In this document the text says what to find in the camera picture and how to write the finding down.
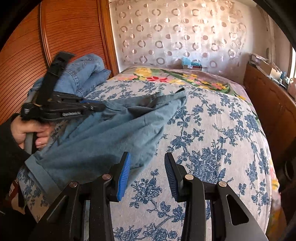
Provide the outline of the person's left hand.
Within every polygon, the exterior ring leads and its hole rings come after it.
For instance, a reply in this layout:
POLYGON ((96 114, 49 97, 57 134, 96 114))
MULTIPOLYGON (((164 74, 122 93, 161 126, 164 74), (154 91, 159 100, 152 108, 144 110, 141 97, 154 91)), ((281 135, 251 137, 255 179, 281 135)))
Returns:
POLYGON ((20 116, 17 116, 11 122, 11 134, 20 148, 24 148, 24 141, 29 133, 36 133, 37 139, 35 145, 37 149, 44 148, 50 139, 54 130, 52 124, 42 124, 36 120, 24 121, 20 116))

